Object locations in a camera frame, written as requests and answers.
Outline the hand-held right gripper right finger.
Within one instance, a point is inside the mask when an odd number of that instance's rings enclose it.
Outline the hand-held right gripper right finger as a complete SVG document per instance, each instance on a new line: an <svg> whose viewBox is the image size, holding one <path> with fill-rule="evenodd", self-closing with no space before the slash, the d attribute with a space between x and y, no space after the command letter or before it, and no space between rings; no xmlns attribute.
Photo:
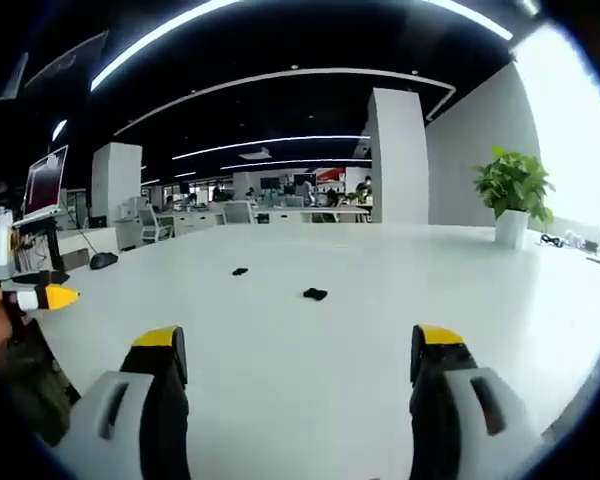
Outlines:
<svg viewBox="0 0 600 480"><path fill-rule="evenodd" d="M521 479L541 445L524 402L457 333L412 330L412 479Z"/></svg>

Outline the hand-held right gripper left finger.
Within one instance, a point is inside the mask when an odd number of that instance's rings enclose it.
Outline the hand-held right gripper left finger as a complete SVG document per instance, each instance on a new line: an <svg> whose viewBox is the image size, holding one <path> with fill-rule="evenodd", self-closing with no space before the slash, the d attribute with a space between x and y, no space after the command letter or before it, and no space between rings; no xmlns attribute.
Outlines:
<svg viewBox="0 0 600 480"><path fill-rule="evenodd" d="M75 479L188 479L187 383L183 329L141 335L81 395L56 456Z"/></svg>

